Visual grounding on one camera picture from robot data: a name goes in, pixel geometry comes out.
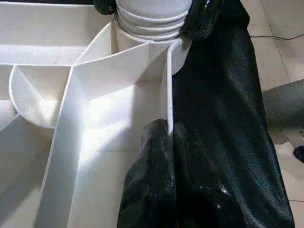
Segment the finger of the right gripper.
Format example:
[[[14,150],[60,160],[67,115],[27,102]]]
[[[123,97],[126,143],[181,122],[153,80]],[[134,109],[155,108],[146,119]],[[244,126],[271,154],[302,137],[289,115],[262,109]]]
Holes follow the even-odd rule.
[[[116,0],[93,0],[93,4],[102,15],[112,15],[116,12]]]
[[[213,30],[224,0],[193,0],[180,35],[191,40],[206,39]]]

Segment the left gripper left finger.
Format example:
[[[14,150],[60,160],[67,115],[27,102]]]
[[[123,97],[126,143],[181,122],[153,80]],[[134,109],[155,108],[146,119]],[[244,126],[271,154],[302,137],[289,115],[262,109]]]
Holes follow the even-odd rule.
[[[123,185],[119,228],[175,228],[176,185],[167,122],[145,126],[140,152]]]

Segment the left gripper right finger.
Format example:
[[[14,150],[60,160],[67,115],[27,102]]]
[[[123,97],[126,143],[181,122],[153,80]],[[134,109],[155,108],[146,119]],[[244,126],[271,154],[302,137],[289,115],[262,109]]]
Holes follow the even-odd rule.
[[[174,126],[176,206],[180,228],[238,228],[240,207],[202,140]]]

